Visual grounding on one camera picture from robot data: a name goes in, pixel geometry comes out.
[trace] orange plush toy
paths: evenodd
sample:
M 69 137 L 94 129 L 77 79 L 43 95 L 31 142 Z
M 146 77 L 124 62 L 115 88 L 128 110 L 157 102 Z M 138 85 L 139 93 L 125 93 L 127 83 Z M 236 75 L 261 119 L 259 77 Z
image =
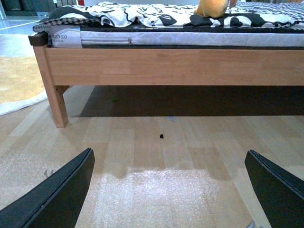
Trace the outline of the orange plush toy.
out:
M 230 8 L 236 6 L 237 0 L 231 0 Z M 198 7 L 194 10 L 194 14 L 204 17 L 219 18 L 227 10 L 228 0 L 199 0 Z

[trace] wooden bed frame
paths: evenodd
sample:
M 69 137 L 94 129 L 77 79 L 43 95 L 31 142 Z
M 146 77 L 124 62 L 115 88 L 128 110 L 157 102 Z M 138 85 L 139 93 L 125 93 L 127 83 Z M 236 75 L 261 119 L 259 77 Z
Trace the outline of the wooden bed frame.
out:
M 53 48 L 29 36 L 55 124 L 72 85 L 304 86 L 304 50 Z

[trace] black and white blanket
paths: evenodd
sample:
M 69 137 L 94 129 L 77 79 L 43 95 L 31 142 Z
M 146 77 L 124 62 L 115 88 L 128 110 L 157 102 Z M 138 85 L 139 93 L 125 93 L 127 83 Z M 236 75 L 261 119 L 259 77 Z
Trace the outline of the black and white blanket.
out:
M 147 27 L 252 27 L 252 28 L 298 28 L 304 29 L 304 4 L 269 4 L 238 2 L 218 18 L 194 15 L 195 5 L 131 5 L 101 2 L 93 6 L 63 6 L 55 9 L 47 19 L 33 27 L 35 32 L 47 30 L 48 26 L 65 24 L 108 24 L 126 27 L 135 21 Z

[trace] beige rug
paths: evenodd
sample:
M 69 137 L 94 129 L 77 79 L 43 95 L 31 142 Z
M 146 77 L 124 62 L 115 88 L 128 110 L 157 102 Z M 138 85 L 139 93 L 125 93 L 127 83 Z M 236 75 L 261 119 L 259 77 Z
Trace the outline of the beige rug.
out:
M 0 115 L 45 99 L 35 57 L 0 57 Z

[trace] mattress label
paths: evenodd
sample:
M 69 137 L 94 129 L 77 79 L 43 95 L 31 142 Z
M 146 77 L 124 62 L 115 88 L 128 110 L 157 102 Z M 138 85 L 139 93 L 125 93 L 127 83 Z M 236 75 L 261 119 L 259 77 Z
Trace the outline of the mattress label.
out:
M 80 27 L 78 26 L 52 26 L 52 43 L 55 48 L 82 48 Z

